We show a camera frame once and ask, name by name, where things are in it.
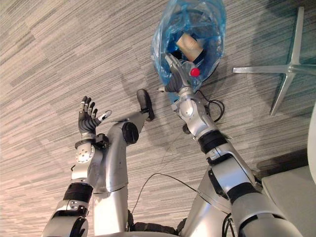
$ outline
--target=black cable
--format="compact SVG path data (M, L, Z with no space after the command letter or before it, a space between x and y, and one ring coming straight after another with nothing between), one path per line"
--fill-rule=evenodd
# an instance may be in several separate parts
M132 210L132 214L133 214L133 212L134 212L134 210L135 210L135 208L136 208L136 205L137 205L137 203L138 203L138 200L139 200L140 195L142 194L142 191L143 191L144 186L147 184L147 182L148 182L153 176L155 176L155 175L157 175L157 174L160 174L160 175L163 175L163 176L172 178L172 179L174 179L174 180L177 180L178 182L180 182L180 183L184 184L185 186L187 186L188 188L192 189L194 192L197 192L197 191L196 191L194 188L192 188L190 185L188 185L188 184L186 184L185 182L182 182L181 180L179 180L179 179L177 179L177 178L174 178L174 177L172 177L172 176L170 176L170 175L161 174L161 173L152 174L152 175L146 180L146 182L144 183L142 189L140 190L139 195L138 195L138 198L137 198L137 201L136 201L136 203L135 203L135 205L134 205L134 208L133 208L133 210Z
M231 232L232 232L232 235L233 237L235 237L235 233L234 233L234 229L233 229L233 226L232 226L232 222L231 222L231 219L230 219L230 216L232 214L229 213L225 219L223 220L223 225L222 225L222 237L226 237L227 236L227 230L228 230L228 227L230 227L231 229Z
M217 118L217 119L215 119L214 120L214 122L217 122L218 120L220 120L221 118L222 118L222 116L224 115L224 112L225 112L225 105L224 105L224 103L222 102L222 101L220 101L220 100L209 100L209 99L207 99L207 97L203 94L203 92L201 91L201 90L197 90L196 91L196 93L200 93L202 96L203 96L203 98L208 102L208 104L207 104L207 107L206 107L206 113L209 115L209 116L211 116L211 111L210 111L210 105L211 104L215 104L215 105L217 105L218 106L218 108L220 109L220 115L219 115L219 117Z
M225 237L227 236L227 231L228 231L229 224L231 224L231 223L230 223L230 221L228 220L228 223L227 223L227 225L226 225L225 232L224 232L224 236L225 236Z
M229 217L231 216L232 214L229 213L227 214L227 216L225 217L225 219L223 220L223 225L222 225L222 237L226 237L225 236L225 224L226 222L228 221Z
M232 231L232 236L235 237L235 232L234 232L231 220L229 220L229 226L230 226L231 231Z

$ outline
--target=black joint cover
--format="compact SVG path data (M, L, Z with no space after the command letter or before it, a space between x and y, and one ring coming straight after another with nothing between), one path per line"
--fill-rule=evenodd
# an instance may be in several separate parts
M63 200L78 200L89 203L92 195L92 186L85 183L72 183L69 185Z
M231 201L231 204L236 201L237 198L244 196L246 194L251 194L251 193L260 193L258 192L251 183L241 183L238 184L237 186L233 187L227 192L227 195Z
M213 130L202 135L198 139L198 143L201 146L201 151L206 154L213 148L227 143L227 141L219 130Z

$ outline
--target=blue plastic bag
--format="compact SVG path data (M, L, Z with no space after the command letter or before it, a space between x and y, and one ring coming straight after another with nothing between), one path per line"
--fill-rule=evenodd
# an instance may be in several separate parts
M197 65L200 76L190 77L194 91L198 90L223 56L225 25L226 12L221 0L170 0L151 45L151 58L161 82L166 85L171 77L164 54L179 50L176 42L187 33L205 51L204 59ZM172 103L176 99L176 95L170 95Z

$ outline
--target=gray carpet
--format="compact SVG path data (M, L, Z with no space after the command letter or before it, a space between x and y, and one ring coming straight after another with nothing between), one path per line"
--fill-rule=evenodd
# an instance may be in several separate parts
M197 188L207 163L182 132L150 60L150 43L167 1L2 0L0 2L1 223L4 237L40 236L62 199L74 164L79 102L91 96L112 118L138 109L135 92L150 93L156 120L127 149L129 209L147 177L160 171ZM275 157L306 148L316 79L294 79L276 116L269 116L278 74L233 74L234 66L287 62L296 7L305 6L301 61L316 63L313 0L226 0L225 56L202 87L222 100L218 122L249 166L262 172ZM215 118L216 108L212 108ZM98 132L105 132L104 123ZM195 193L154 177L135 221L176 227ZM93 236L92 215L89 235Z

